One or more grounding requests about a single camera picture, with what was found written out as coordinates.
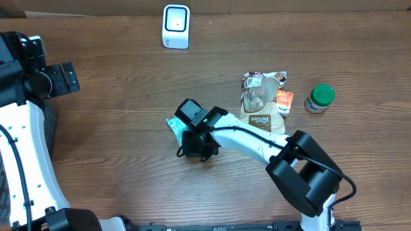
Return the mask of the mint green wipes pack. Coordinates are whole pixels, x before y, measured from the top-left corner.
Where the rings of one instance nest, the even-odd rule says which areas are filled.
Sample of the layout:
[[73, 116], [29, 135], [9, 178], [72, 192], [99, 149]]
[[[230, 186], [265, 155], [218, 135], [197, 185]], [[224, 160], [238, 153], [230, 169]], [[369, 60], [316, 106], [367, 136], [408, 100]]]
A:
[[171, 128], [179, 146], [182, 146], [182, 134], [185, 131], [188, 131], [189, 128], [184, 124], [178, 117], [172, 119], [166, 119], [168, 126]]

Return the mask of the beige snack pouch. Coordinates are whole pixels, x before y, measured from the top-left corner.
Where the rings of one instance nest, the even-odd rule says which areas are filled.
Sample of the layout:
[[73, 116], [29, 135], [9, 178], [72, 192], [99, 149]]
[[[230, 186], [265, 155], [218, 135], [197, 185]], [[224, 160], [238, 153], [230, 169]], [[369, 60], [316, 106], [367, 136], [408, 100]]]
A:
[[285, 71], [245, 73], [241, 77], [240, 119], [264, 131], [284, 134], [284, 119], [277, 109], [277, 92], [286, 79]]

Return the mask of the orange tissue pack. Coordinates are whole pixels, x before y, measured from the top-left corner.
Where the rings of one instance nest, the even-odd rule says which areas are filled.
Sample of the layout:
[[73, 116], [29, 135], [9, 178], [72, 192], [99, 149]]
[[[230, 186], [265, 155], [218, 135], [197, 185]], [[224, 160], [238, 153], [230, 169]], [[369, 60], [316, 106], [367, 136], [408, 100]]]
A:
[[292, 101], [293, 101], [292, 92], [288, 92], [284, 90], [277, 91], [277, 97], [276, 97], [277, 111], [279, 112], [281, 116], [287, 117], [290, 114]]

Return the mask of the green lid jar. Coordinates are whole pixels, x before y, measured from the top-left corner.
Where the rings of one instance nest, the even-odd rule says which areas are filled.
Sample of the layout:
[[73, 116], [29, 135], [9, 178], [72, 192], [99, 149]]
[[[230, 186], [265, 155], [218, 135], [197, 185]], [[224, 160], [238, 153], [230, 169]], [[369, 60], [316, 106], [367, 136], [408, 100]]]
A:
[[335, 91], [330, 85], [320, 84], [313, 88], [306, 98], [304, 106], [314, 114], [324, 112], [335, 99]]

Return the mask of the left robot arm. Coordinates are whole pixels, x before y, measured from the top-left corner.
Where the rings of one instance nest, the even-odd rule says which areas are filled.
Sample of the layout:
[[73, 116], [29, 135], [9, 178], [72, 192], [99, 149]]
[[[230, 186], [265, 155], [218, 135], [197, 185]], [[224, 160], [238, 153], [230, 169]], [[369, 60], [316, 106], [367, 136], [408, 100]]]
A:
[[133, 230], [124, 216], [98, 219], [66, 200], [49, 154], [57, 118], [46, 100], [80, 85], [71, 62], [47, 65], [45, 57], [40, 36], [1, 33], [1, 162], [12, 230]]

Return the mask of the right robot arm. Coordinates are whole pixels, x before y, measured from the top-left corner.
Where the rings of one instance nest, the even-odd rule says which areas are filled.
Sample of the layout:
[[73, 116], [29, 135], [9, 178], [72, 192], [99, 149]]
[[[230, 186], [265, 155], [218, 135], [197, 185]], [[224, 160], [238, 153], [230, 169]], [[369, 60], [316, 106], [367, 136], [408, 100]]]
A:
[[301, 213], [300, 221], [238, 225], [234, 230], [361, 230], [359, 221], [334, 218], [334, 206], [352, 198], [356, 185], [309, 134], [270, 133], [220, 107], [207, 111], [189, 98], [175, 116], [188, 127], [178, 157], [205, 162], [220, 148], [238, 150], [264, 164], [285, 200]]

